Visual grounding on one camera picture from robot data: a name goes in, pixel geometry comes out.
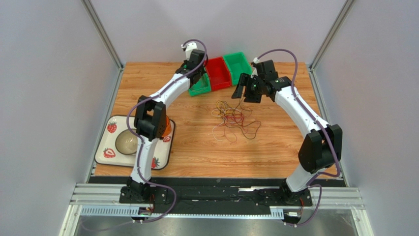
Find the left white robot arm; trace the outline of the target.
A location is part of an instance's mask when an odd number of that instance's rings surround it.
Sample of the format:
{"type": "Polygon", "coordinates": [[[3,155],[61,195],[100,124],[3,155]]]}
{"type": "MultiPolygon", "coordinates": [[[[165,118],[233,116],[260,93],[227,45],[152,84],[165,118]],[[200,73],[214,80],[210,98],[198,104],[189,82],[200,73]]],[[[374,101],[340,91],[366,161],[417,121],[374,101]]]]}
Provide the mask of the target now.
{"type": "Polygon", "coordinates": [[[151,164],[157,142],[167,129],[166,109],[184,92],[189,90],[204,74],[207,53],[199,49],[187,49],[186,60],[171,80],[151,96],[142,95],[131,109],[135,112],[134,135],[138,148],[134,168],[121,189],[125,197],[144,202],[150,196],[151,164]]]}

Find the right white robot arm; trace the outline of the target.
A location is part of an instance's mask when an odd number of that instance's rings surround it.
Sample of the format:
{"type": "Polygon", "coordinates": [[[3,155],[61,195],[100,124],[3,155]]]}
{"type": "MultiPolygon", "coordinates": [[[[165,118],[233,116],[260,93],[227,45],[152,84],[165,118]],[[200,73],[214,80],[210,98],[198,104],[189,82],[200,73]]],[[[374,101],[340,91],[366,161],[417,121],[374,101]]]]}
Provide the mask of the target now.
{"type": "Polygon", "coordinates": [[[304,140],[298,152],[299,165],[280,186],[283,202],[294,203],[321,172],[340,160],[343,132],[339,125],[330,125],[302,99],[292,80],[279,77],[272,60],[252,62],[251,74],[241,73],[232,95],[247,103],[260,103],[269,97],[297,125],[304,140]]]}

